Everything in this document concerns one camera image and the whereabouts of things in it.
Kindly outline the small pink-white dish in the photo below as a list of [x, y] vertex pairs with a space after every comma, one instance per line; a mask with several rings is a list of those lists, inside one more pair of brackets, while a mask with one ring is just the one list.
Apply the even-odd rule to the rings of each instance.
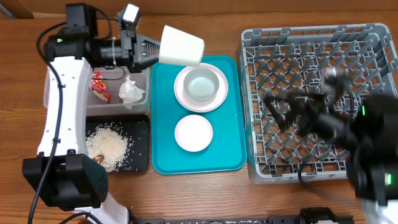
[[177, 144], [188, 152], [206, 149], [213, 139], [213, 128], [203, 116], [192, 114], [183, 117], [174, 132]]

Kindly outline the red snack wrapper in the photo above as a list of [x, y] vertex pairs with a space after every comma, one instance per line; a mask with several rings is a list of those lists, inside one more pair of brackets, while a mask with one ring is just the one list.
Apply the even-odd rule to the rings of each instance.
[[100, 72], [93, 73], [93, 78], [90, 82], [90, 88], [97, 97], [99, 97], [105, 103], [109, 103], [112, 94], [108, 92], [105, 80]]

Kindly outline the cream plastic cup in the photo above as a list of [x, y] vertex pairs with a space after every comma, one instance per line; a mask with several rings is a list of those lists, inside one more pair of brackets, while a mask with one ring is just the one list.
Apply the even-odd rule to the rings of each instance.
[[164, 26], [160, 41], [159, 62], [171, 65], [197, 66], [205, 51], [205, 41], [197, 36]]

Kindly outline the grey-white bowl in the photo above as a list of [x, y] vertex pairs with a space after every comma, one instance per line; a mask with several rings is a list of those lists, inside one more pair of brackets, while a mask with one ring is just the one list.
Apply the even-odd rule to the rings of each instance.
[[210, 100], [218, 91], [220, 82], [215, 72], [207, 68], [195, 68], [183, 79], [183, 87], [195, 101]]

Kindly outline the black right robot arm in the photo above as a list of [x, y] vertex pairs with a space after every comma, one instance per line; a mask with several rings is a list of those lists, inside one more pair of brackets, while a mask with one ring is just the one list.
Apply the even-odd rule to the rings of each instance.
[[324, 94], [306, 96], [267, 96], [263, 102], [280, 130], [296, 124], [299, 136], [317, 134], [349, 151], [347, 176], [368, 222], [397, 223], [397, 98], [370, 95], [357, 114], [345, 118], [326, 106]]

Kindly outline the white tissue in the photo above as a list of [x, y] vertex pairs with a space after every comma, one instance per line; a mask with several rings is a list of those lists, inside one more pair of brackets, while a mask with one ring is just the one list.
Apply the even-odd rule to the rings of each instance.
[[137, 103], [142, 99], [145, 92], [145, 90], [138, 88], [136, 82], [132, 81], [128, 75], [126, 81], [119, 88], [119, 97], [123, 103]]

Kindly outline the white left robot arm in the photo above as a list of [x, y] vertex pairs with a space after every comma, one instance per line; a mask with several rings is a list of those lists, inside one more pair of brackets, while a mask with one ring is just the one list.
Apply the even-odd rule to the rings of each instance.
[[159, 59], [160, 42], [136, 32], [141, 13], [128, 4], [117, 16], [119, 39], [99, 37], [100, 9], [67, 4], [66, 21], [45, 29], [36, 48], [47, 65], [48, 105], [37, 155], [24, 159], [22, 173], [34, 200], [85, 216], [93, 223], [135, 223], [132, 212], [108, 191], [106, 169], [88, 156], [86, 106], [96, 67], [140, 72]]

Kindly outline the brown food scrap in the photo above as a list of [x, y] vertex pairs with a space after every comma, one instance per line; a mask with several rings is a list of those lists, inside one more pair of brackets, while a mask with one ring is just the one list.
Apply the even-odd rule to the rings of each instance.
[[95, 162], [97, 162], [98, 164], [100, 164], [100, 163], [102, 163], [103, 161], [104, 161], [104, 155], [97, 155], [97, 156], [95, 156], [94, 158], [93, 158], [93, 160], [95, 161]]

